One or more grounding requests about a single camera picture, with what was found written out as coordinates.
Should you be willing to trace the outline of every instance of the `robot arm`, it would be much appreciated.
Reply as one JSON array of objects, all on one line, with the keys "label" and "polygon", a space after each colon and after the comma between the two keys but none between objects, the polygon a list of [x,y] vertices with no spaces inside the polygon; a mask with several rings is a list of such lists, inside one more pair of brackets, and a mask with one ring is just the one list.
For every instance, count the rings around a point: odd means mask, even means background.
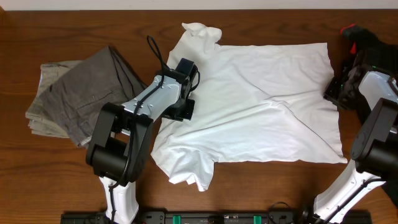
[{"label": "robot arm", "polygon": [[[154,121],[161,116],[177,121],[192,117],[195,102],[188,96],[196,88],[192,86],[196,65],[183,58],[175,70],[157,73],[152,84],[133,100],[102,107],[87,150],[86,163],[104,185],[106,216],[119,224],[131,223],[138,211],[135,181],[148,158]],[[130,136],[129,142],[111,137],[112,132]]]},{"label": "robot arm", "polygon": [[315,198],[306,223],[341,223],[367,193],[398,176],[398,104],[380,98],[358,133],[343,173]]}]

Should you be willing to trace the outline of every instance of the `folded clothing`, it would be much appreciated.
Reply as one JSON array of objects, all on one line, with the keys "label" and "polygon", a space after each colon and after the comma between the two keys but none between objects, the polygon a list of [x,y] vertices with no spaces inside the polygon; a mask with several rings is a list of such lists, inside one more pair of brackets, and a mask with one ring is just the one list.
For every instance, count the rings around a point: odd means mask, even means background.
[{"label": "folded clothing", "polygon": [[105,103],[120,105],[145,88],[124,60],[105,47],[60,77],[39,98],[48,115],[77,146],[83,146]]},{"label": "folded clothing", "polygon": [[333,77],[326,43],[226,46],[216,44],[220,29],[183,27],[167,65],[197,65],[193,116],[163,119],[151,154],[171,183],[204,191],[214,162],[347,162],[336,106],[323,99]]},{"label": "folded clothing", "polygon": [[25,113],[25,117],[30,119],[28,126],[31,128],[32,134],[56,138],[69,138],[67,132],[57,125],[45,111],[39,95],[80,62],[80,60],[74,60],[46,63],[40,66],[41,74],[36,97]]}]

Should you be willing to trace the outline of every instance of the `gray fabric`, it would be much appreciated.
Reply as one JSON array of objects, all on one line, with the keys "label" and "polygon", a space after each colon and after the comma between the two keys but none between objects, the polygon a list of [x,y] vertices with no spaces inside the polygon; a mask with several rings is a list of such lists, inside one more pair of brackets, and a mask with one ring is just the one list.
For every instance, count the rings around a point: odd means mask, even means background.
[{"label": "gray fabric", "polygon": [[60,77],[39,98],[46,112],[79,146],[93,134],[105,103],[120,105],[144,88],[122,58],[105,47]]},{"label": "gray fabric", "polygon": [[25,117],[30,119],[28,126],[31,128],[32,134],[56,138],[69,138],[67,132],[57,125],[44,110],[43,102],[39,98],[39,95],[80,62],[79,60],[64,61],[46,63],[40,66],[40,82],[36,97],[25,113]]}]

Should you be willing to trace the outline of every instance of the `wood grain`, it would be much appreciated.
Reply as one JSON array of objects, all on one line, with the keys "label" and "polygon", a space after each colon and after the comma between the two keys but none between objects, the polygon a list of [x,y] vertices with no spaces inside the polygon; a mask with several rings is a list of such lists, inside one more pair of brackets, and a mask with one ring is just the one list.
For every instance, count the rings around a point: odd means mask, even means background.
[{"label": "wood grain", "polygon": [[[106,208],[85,149],[68,139],[34,136],[27,127],[24,113],[37,90],[40,64],[85,59],[113,45],[150,83],[158,61],[146,35],[167,55],[183,33],[182,22],[221,28],[222,45],[327,42],[336,74],[349,47],[338,36],[343,26],[355,22],[398,44],[398,11],[389,10],[0,12],[0,223],[59,223],[65,211]],[[359,128],[354,112],[340,112],[346,157]],[[276,201],[300,208],[344,168],[301,161],[215,164],[209,190],[199,192],[195,185],[170,184],[150,159],[137,182],[137,200],[170,211],[258,211]],[[376,224],[398,223],[397,209],[381,189],[355,208],[368,209]]]}]

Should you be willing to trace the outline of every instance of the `green connector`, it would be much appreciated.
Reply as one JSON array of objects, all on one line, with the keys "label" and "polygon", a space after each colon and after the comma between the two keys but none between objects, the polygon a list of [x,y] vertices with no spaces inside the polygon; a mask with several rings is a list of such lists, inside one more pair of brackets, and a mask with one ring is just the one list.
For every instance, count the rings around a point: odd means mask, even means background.
[{"label": "green connector", "polygon": [[181,224],[181,216],[180,215],[173,216],[173,224]]},{"label": "green connector", "polygon": [[254,216],[254,224],[261,224],[261,216],[259,215]]}]

